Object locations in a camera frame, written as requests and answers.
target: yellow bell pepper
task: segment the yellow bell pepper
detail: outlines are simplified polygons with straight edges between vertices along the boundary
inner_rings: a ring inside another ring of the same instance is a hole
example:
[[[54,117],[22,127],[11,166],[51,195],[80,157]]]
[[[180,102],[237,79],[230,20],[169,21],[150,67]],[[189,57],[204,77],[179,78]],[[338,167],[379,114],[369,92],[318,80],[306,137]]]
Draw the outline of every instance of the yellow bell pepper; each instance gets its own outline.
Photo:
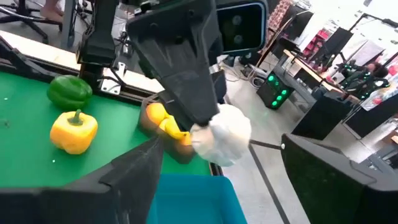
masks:
[[[50,139],[60,149],[69,154],[82,154],[90,146],[98,129],[94,117],[76,112],[62,113],[54,122]]]

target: black plastic part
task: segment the black plastic part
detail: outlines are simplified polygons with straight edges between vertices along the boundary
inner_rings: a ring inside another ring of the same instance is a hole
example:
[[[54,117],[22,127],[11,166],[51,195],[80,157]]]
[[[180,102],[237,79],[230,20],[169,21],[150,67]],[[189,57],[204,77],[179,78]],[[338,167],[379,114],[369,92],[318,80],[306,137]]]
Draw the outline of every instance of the black plastic part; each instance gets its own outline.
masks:
[[[78,63],[110,67],[115,59],[115,45],[111,35],[117,0],[96,0],[93,18],[83,34],[76,53]]]
[[[341,93],[325,93],[302,117],[292,134],[324,140],[351,111],[351,102],[341,100]]]
[[[398,223],[398,182],[292,134],[282,136],[287,175],[310,223]]]
[[[153,138],[64,187],[0,189],[0,223],[144,224],[163,150]]]
[[[233,9],[234,7],[239,7],[239,6],[243,6],[245,4],[254,4],[254,3],[260,4],[263,7],[263,9],[264,9],[263,12],[262,12],[264,14],[264,21],[263,21],[263,25],[264,26],[261,27],[261,29],[263,29],[263,31],[264,31],[263,32],[264,33],[264,38],[263,38],[262,42],[255,48],[241,49],[241,50],[237,50],[237,51],[234,51],[234,52],[225,52],[224,54],[228,54],[228,55],[231,55],[231,56],[242,56],[242,55],[246,55],[246,54],[248,54],[250,52],[257,52],[257,51],[261,50],[266,45],[266,42],[267,42],[266,34],[267,34],[268,13],[269,13],[267,1],[264,1],[264,0],[215,0],[215,2],[216,2],[217,10],[225,9],[225,8],[228,8],[228,7]],[[245,17],[243,19],[247,20],[247,21],[250,21],[250,20],[252,21],[253,17]]]
[[[285,79],[283,75],[277,75],[274,72],[271,72],[270,76],[271,75],[273,75],[275,79],[273,81],[269,81],[268,79],[265,80],[265,82],[257,90],[257,95],[260,96],[262,102],[267,108],[277,110],[293,93],[294,88],[290,86],[289,82]]]
[[[220,37],[215,9],[213,0],[180,1],[126,24],[140,60],[200,125],[218,113],[208,69],[208,51]]]
[[[218,103],[224,103],[223,97],[226,94],[226,81],[224,70],[211,74],[214,83]],[[185,114],[180,105],[166,92],[159,93],[159,100],[163,103],[166,110],[175,117],[175,120],[182,131],[191,130],[194,122]]]

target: office chair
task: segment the office chair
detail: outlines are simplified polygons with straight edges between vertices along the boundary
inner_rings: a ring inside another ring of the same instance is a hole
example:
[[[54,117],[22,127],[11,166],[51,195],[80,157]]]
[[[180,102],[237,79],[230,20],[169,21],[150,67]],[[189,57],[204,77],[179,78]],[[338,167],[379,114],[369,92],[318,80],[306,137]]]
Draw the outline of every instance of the office chair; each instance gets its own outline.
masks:
[[[27,7],[25,0],[19,0],[18,5],[15,5],[14,3],[12,3],[11,5],[0,4],[0,12],[7,14],[7,16],[0,17],[0,24],[21,21],[28,25],[30,28],[32,28],[34,31],[36,31],[39,35],[41,35],[43,38],[42,42],[44,44],[48,44],[48,35],[34,23],[38,22],[43,24],[58,25],[60,31],[62,30],[62,23],[31,15],[32,12],[39,11],[40,9],[31,9]]]

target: orange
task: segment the orange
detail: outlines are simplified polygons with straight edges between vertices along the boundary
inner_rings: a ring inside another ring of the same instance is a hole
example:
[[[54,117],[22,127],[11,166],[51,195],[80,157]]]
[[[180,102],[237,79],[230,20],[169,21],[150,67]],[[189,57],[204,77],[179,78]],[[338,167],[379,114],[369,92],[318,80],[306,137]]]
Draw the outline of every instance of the orange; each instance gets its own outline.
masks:
[[[150,121],[155,123],[157,126],[160,125],[164,119],[169,117],[169,114],[162,103],[151,103],[147,106],[146,113]]]

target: computer tower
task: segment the computer tower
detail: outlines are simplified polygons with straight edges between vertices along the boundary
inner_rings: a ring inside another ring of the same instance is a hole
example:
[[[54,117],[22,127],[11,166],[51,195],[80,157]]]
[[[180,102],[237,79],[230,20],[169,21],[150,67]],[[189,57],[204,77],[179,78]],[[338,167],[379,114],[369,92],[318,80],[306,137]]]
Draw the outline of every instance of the computer tower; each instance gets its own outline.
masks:
[[[279,78],[275,73],[270,73],[257,91],[265,106],[277,110],[292,94],[294,89],[283,79]]]
[[[325,93],[298,122],[292,134],[323,140],[349,113],[351,103],[341,93]]]

